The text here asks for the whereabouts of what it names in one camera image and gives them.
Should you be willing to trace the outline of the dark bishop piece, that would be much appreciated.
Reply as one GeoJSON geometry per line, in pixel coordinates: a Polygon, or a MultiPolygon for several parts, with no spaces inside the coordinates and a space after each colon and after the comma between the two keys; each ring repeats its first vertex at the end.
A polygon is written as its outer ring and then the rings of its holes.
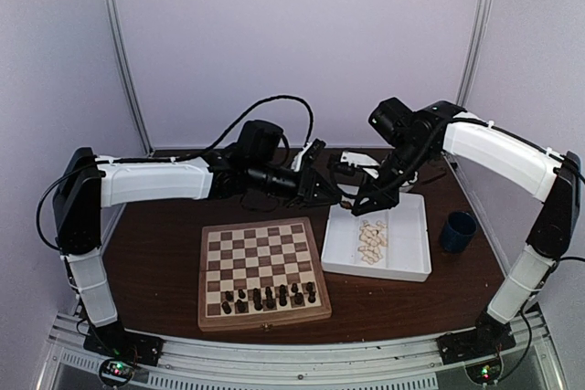
{"type": "Polygon", "coordinates": [[[252,292],[252,300],[253,306],[256,311],[261,311],[263,309],[263,302],[261,296],[261,290],[255,288],[252,292]]]}

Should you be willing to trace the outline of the dark king piece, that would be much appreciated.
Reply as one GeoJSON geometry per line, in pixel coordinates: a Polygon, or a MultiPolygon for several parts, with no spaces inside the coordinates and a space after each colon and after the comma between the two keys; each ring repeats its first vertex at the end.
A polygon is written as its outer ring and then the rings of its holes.
{"type": "Polygon", "coordinates": [[[276,307],[276,302],[271,293],[266,295],[266,308],[268,310],[273,310],[276,307]]]}

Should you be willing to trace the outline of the dark knight piece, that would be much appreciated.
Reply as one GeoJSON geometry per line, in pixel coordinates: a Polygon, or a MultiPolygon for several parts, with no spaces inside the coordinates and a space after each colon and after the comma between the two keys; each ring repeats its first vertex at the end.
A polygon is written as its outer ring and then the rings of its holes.
{"type": "Polygon", "coordinates": [[[242,300],[237,300],[236,308],[238,310],[238,313],[243,313],[247,310],[247,303],[242,300]]]}

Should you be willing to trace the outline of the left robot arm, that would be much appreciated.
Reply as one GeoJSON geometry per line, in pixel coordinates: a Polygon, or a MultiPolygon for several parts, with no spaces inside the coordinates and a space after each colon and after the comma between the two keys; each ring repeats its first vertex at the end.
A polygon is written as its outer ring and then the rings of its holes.
{"type": "Polygon", "coordinates": [[[239,138],[221,151],[150,159],[97,156],[79,148],[53,196],[57,248],[84,305],[97,344],[112,357],[131,350],[101,257],[101,211],[133,202],[219,200],[257,190],[288,206],[332,206],[340,194],[313,167],[324,142],[307,144],[291,166],[273,163],[283,130],[246,121],[239,138]]]}

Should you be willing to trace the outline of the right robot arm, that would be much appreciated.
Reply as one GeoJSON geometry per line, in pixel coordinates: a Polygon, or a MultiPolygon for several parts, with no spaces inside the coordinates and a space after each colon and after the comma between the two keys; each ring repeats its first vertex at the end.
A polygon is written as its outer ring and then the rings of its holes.
{"type": "Polygon", "coordinates": [[[368,122],[390,151],[381,161],[343,153],[349,168],[365,175],[351,197],[353,215],[397,206],[399,188],[441,154],[491,176],[486,187],[497,195],[509,188],[531,204],[518,214],[527,232],[525,245],[469,334],[474,353],[490,353],[569,249],[580,214],[580,158],[540,147],[445,100],[415,111],[390,98],[378,104],[368,122]]]}

